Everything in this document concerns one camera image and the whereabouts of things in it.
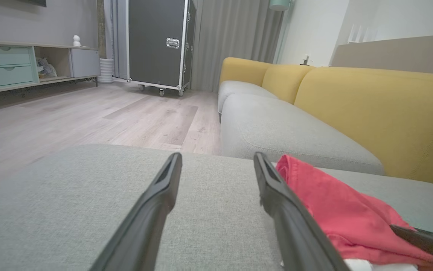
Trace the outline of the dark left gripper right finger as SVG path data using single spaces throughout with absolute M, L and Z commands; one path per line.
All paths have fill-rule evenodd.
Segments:
M 260 204 L 273 219 L 286 271 L 347 271 L 347 264 L 262 152 L 254 154 Z

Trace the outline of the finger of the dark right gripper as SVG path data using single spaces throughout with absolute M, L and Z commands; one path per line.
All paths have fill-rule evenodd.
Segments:
M 433 233 L 416 228 L 411 230 L 397 225 L 390 225 L 392 231 L 411 245 L 433 255 Z

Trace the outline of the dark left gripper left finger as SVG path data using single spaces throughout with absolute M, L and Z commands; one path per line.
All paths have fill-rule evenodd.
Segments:
M 175 207 L 182 169 L 182 154 L 172 153 L 133 205 L 92 271 L 153 271 L 163 228 Z

